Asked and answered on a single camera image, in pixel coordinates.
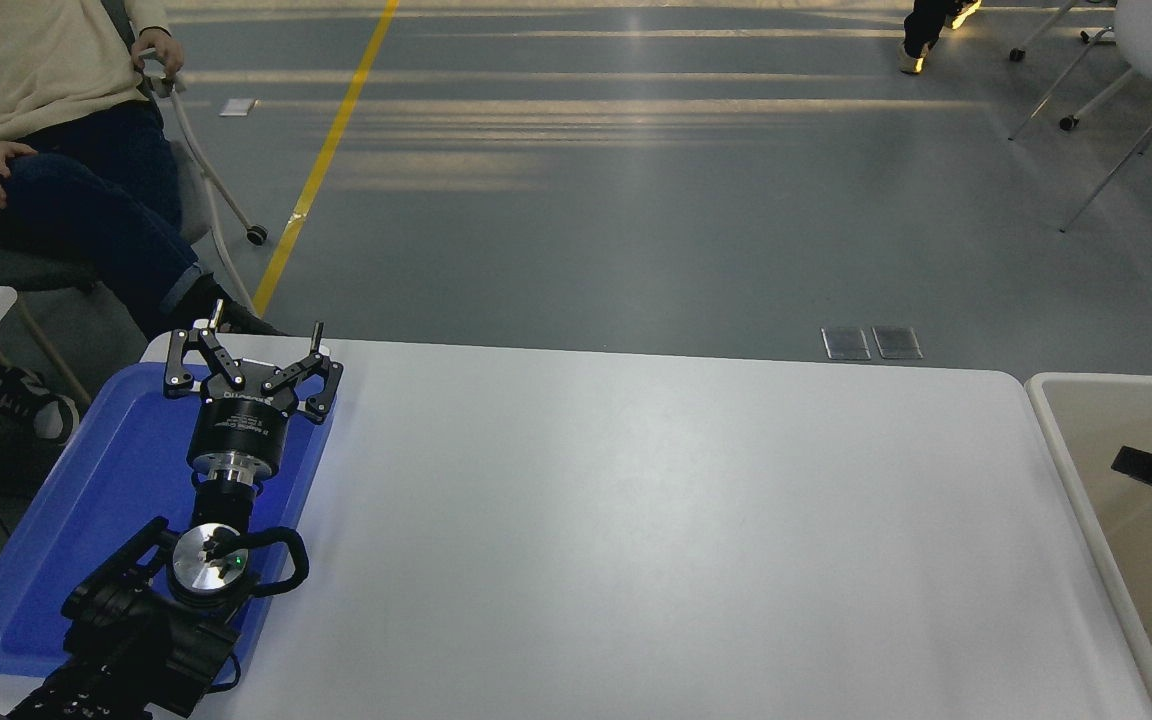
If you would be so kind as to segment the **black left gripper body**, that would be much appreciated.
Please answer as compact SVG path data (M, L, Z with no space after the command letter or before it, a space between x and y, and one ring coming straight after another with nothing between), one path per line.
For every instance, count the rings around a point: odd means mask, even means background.
M279 367L259 361L238 361L243 386L233 389L227 377L211 374L200 389L200 414L188 447L188 461L243 454L260 462L280 462L285 454L291 410L298 400L288 388L265 395Z

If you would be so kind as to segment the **person's left hand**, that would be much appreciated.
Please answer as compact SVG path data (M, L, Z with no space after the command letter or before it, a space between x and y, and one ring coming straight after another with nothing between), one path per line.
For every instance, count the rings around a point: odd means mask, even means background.
M137 70L145 69L150 51L154 51L166 78L177 76L179 70L184 65L185 54L182 44L175 40L169 31L162 26L143 28L141 33L136 36L136 40L132 41L132 67Z

